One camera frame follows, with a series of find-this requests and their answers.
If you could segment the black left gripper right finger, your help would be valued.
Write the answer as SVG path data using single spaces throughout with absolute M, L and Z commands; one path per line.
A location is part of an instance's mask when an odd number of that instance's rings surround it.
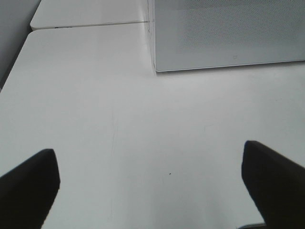
M 246 141 L 242 180 L 269 229 L 305 227 L 305 169 L 258 141 Z

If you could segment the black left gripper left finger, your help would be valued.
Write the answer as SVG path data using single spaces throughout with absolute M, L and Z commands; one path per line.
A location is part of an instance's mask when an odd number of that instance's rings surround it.
M 53 149 L 44 149 L 0 178 L 0 227 L 40 229 L 60 188 Z

